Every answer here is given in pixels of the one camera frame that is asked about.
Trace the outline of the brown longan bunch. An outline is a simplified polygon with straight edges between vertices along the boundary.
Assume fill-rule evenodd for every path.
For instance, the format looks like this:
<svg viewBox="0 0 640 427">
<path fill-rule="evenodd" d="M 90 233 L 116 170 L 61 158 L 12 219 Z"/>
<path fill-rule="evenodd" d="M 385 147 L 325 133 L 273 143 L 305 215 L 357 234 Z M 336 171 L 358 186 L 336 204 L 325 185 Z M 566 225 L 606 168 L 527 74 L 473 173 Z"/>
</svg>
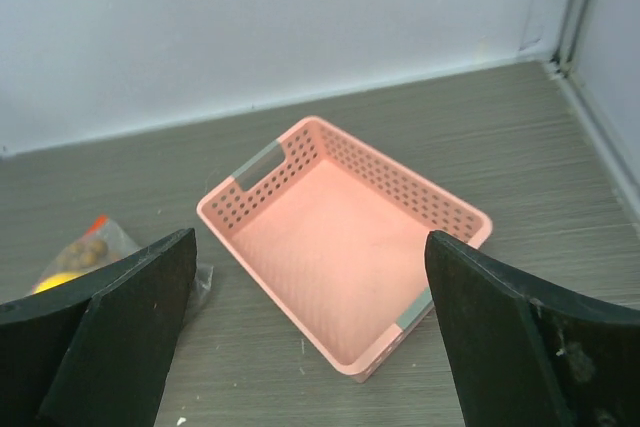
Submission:
<svg viewBox="0 0 640 427">
<path fill-rule="evenodd" d="M 90 270 L 101 267 L 106 261 L 109 248 L 100 238 L 79 240 L 58 255 L 56 264 L 63 270 Z"/>
</svg>

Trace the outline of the yellow apple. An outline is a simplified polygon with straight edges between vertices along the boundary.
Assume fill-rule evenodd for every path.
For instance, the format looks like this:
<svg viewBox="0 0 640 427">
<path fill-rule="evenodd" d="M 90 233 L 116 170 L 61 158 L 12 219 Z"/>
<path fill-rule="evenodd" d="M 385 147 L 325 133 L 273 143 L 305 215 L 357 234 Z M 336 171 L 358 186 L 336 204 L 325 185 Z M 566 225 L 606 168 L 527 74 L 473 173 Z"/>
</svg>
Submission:
<svg viewBox="0 0 640 427">
<path fill-rule="evenodd" d="M 59 285 L 75 280 L 81 276 L 82 276 L 82 273 L 74 272 L 74 271 L 56 273 L 39 282 L 33 288 L 32 293 L 36 294 L 36 293 L 40 293 L 40 292 L 55 288 Z"/>
</svg>

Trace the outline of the clear zip top bag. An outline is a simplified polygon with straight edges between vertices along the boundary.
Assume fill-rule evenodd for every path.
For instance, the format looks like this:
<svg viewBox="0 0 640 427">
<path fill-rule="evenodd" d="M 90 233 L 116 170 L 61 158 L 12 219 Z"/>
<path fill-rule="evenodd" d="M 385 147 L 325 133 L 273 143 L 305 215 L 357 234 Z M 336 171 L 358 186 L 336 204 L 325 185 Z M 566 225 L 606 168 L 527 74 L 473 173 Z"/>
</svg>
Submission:
<svg viewBox="0 0 640 427">
<path fill-rule="evenodd" d="M 101 215 L 82 236 L 61 249 L 30 289 L 29 295 L 104 269 L 139 251 L 145 258 L 151 249 L 138 245 L 116 221 Z"/>
</svg>

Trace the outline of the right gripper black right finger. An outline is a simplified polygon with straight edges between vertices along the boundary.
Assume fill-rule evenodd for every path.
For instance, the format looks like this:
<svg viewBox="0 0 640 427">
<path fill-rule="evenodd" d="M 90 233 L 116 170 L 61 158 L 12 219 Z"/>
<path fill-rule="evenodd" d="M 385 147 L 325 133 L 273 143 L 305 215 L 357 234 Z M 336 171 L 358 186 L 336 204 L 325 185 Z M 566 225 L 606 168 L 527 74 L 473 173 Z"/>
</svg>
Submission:
<svg viewBox="0 0 640 427">
<path fill-rule="evenodd" d="M 639 312 L 431 232 L 425 265 L 468 426 L 636 426 Z"/>
</svg>

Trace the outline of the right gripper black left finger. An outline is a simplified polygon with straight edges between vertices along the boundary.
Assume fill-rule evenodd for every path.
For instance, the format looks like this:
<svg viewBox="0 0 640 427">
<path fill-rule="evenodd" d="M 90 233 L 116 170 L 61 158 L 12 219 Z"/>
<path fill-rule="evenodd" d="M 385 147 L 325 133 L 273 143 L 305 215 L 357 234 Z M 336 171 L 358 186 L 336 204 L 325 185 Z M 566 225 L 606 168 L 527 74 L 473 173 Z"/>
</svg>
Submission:
<svg viewBox="0 0 640 427">
<path fill-rule="evenodd" d="M 107 267 L 1 306 L 4 426 L 151 426 L 196 272 L 178 230 Z"/>
</svg>

